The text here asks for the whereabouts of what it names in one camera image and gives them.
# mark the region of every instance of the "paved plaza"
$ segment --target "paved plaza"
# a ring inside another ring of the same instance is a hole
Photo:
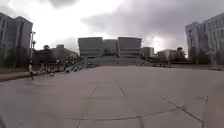
[[[99,67],[0,83],[7,128],[223,128],[224,72]]]

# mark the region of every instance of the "white building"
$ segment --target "white building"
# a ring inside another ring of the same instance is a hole
[[[211,57],[210,53],[215,54],[224,48],[224,13],[202,23],[187,25],[186,34],[188,51],[195,47],[197,57],[200,50]]]

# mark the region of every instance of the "pole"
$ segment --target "pole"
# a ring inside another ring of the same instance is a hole
[[[33,43],[33,36],[34,34],[36,34],[36,32],[31,32],[31,39],[30,39],[30,56],[29,58],[32,59],[32,56],[33,56],[33,49],[34,49],[34,44]]]

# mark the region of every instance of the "sky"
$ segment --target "sky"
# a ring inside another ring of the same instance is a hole
[[[223,0],[0,0],[0,12],[34,23],[36,49],[78,51],[77,38],[141,37],[155,51],[183,47],[185,26],[224,12]]]

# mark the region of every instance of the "building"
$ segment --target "building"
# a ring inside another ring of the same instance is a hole
[[[103,56],[141,57],[141,39],[119,37],[103,40],[102,37],[79,38],[79,51],[81,56],[97,58]]]
[[[88,37],[79,38],[79,53],[85,57],[102,57],[103,56],[103,38]]]
[[[56,62],[56,60],[64,62],[71,55],[78,58],[77,53],[66,49],[64,45],[57,45],[56,48],[35,51],[33,60],[36,65],[39,65],[40,62]]]
[[[143,47],[141,48],[141,55],[144,58],[154,57],[154,48],[153,47]]]
[[[224,13],[187,25],[186,34],[190,60],[200,61],[209,55],[213,60],[215,54],[224,50]]]
[[[174,61],[176,58],[176,50],[166,49],[163,51],[157,52],[158,58],[162,61]]]
[[[103,56],[118,56],[118,41],[116,39],[103,40]]]
[[[24,65],[29,55],[33,23],[0,13],[0,65]]]
[[[142,39],[132,37],[118,37],[119,57],[141,57]]]

